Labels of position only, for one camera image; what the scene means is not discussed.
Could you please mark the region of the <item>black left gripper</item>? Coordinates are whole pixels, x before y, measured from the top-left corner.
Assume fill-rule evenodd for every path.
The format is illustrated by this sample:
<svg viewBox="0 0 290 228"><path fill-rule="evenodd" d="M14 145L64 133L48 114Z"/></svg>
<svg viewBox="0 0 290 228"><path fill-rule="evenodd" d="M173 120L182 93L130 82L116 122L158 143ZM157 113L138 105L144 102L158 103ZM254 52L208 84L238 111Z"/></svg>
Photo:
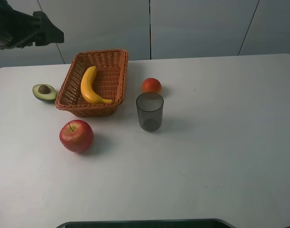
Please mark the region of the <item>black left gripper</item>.
<svg viewBox="0 0 290 228"><path fill-rule="evenodd" d="M28 15L0 0L0 50L64 43L64 33L42 11Z"/></svg>

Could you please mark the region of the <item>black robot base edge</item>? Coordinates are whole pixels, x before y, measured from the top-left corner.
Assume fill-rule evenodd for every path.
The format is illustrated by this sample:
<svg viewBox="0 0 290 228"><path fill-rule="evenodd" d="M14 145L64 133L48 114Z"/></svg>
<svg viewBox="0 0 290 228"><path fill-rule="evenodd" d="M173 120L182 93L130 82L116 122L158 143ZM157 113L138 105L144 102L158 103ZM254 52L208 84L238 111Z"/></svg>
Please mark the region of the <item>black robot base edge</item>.
<svg viewBox="0 0 290 228"><path fill-rule="evenodd" d="M205 219L168 219L133 221L71 221L58 228L233 228L234 226L213 218Z"/></svg>

